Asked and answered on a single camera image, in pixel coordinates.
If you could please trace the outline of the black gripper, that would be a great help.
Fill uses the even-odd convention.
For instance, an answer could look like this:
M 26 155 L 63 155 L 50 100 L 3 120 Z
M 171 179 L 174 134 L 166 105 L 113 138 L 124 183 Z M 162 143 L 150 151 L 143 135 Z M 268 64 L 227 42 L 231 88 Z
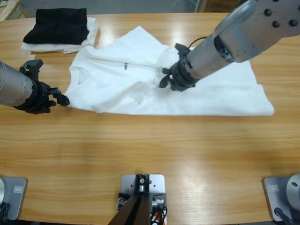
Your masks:
M 162 73 L 165 76 L 161 79 L 159 88 L 169 87 L 172 91 L 183 92 L 186 89 L 195 87 L 199 80 L 193 78 L 188 72 L 187 68 L 190 68 L 189 66 L 186 57 L 182 57 L 170 68 L 163 68 Z
M 68 97 L 59 93 L 59 88 L 51 88 L 48 84 L 40 82 L 39 80 L 31 79 L 32 93 L 24 103 L 19 106 L 14 106 L 15 109 L 31 114 L 50 113 L 50 107 L 59 104 L 61 106 L 68 106 L 70 101 Z M 57 103 L 49 100 L 50 95 L 55 95 Z

